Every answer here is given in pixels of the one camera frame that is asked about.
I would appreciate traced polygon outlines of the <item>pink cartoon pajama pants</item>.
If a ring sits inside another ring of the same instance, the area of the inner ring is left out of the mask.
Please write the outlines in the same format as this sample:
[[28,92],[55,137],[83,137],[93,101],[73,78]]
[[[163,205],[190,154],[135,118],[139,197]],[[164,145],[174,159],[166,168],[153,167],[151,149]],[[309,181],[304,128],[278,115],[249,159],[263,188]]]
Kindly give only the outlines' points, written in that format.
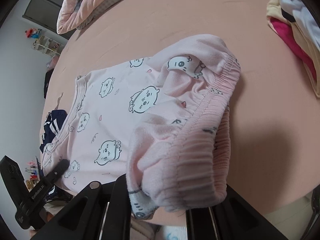
[[125,175],[138,219],[160,207],[220,204],[231,155],[229,101],[239,77],[236,57],[210,34],[80,76],[62,128],[44,148],[43,172],[67,159],[57,184],[75,193]]

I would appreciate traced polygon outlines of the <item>pile of folded clothes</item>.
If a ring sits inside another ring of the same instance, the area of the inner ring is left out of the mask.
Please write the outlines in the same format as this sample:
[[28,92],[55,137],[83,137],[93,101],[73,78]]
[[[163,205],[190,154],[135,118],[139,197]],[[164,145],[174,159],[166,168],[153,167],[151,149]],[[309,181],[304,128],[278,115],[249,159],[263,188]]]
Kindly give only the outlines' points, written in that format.
[[319,26],[301,0],[270,0],[267,23],[302,60],[313,91],[319,97]]

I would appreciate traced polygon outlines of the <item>navy striped garment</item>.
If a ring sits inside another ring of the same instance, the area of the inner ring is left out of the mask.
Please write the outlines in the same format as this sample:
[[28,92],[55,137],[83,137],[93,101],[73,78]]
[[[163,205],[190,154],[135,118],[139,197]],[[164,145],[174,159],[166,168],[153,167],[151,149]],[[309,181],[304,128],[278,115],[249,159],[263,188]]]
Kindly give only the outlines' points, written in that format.
[[42,134],[42,144],[40,151],[44,153],[44,148],[48,143],[51,143],[59,133],[62,125],[67,117],[67,112],[63,109],[52,110],[48,113],[43,124],[44,133]]

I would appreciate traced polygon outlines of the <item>fluffy cartoon pajama leg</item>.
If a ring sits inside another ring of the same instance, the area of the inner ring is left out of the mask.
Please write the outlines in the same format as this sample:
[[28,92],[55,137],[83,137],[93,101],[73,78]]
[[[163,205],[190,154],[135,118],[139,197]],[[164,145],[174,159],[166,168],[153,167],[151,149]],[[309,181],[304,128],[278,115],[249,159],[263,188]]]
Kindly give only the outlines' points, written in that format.
[[136,240],[187,240],[187,228],[162,226],[132,219],[130,239]]

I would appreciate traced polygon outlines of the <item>black backpack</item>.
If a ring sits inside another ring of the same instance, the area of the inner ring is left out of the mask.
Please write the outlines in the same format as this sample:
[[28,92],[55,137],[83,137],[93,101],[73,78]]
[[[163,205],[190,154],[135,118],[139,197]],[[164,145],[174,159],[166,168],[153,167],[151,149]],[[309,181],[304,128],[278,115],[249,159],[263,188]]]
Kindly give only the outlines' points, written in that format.
[[46,72],[45,74],[45,78],[44,78],[44,88],[43,88],[43,97],[46,99],[47,96],[47,92],[48,92],[48,87],[49,87],[49,83],[50,83],[50,79],[52,77],[54,69],[49,70],[48,72]]

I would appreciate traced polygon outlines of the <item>pink bed sheet mattress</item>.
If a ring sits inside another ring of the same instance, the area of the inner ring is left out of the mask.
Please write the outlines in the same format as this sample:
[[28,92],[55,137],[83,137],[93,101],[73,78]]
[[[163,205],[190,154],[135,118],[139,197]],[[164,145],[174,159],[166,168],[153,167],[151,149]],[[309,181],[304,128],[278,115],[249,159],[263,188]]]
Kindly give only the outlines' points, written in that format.
[[42,156],[72,194],[125,174],[142,218],[183,225],[231,185],[261,213],[319,184],[319,101],[268,28],[267,0],[124,0],[67,42],[45,110],[67,119]]

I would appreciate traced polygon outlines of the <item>white shelf rack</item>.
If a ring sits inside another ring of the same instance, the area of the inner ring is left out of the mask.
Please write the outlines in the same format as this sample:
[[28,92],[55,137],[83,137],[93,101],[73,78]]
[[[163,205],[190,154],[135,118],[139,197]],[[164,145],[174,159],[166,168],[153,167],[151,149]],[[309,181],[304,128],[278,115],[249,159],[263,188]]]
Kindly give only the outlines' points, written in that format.
[[61,55],[63,45],[52,38],[42,35],[33,42],[33,50],[39,51],[49,57],[54,57]]

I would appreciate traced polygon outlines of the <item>colourful plush toy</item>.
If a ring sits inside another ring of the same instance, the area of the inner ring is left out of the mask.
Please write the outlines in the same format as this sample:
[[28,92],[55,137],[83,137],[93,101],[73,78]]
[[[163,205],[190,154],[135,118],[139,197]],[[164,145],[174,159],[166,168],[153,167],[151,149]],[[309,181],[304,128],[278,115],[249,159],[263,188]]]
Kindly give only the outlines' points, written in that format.
[[42,29],[39,28],[30,28],[25,31],[25,35],[27,38],[37,39],[41,36]]

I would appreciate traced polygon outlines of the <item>grey door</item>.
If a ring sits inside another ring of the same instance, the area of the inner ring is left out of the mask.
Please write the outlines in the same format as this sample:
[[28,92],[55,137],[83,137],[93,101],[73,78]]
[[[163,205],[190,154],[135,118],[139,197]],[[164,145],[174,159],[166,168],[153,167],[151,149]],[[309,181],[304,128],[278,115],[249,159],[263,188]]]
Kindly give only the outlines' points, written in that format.
[[57,34],[57,20],[63,0],[30,0],[23,18]]

